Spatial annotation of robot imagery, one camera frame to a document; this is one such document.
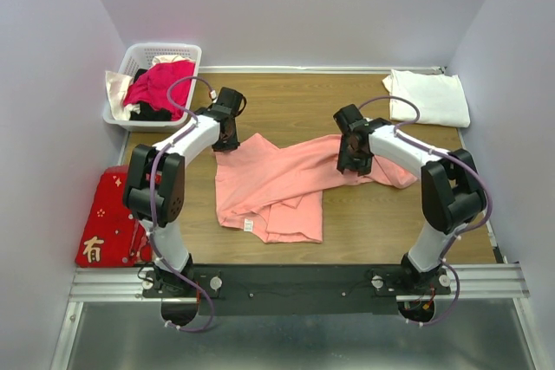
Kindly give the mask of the salmon pink t shirt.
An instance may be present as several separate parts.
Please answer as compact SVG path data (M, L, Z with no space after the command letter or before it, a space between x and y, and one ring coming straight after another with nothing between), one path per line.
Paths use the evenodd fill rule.
M256 133L235 151L216 153L216 214L224 227L264 243L321 243L323 192L377 183L405 189L416 177L384 157L365 175L336 168L340 137L322 136L279 148Z

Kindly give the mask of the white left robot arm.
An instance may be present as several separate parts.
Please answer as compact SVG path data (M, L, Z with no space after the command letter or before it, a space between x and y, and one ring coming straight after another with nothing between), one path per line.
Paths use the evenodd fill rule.
M153 146L138 145L131 154L122 200L152 248L153 271L143 283L148 296L185 297L198 290L178 221L185 203L186 168L206 148L238 149L236 118L247 103L232 88L211 95L211 104L189 113L181 129Z

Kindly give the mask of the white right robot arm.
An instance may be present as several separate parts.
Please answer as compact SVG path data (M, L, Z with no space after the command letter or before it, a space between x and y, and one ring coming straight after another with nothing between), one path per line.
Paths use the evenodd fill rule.
M338 110L333 119L341 132L339 172L369 174L383 157L420 181L425 222L415 244L395 268L393 284L411 294L421 292L438 275L453 240L489 207L472 155L464 149L434 148L385 119L363 117L354 104Z

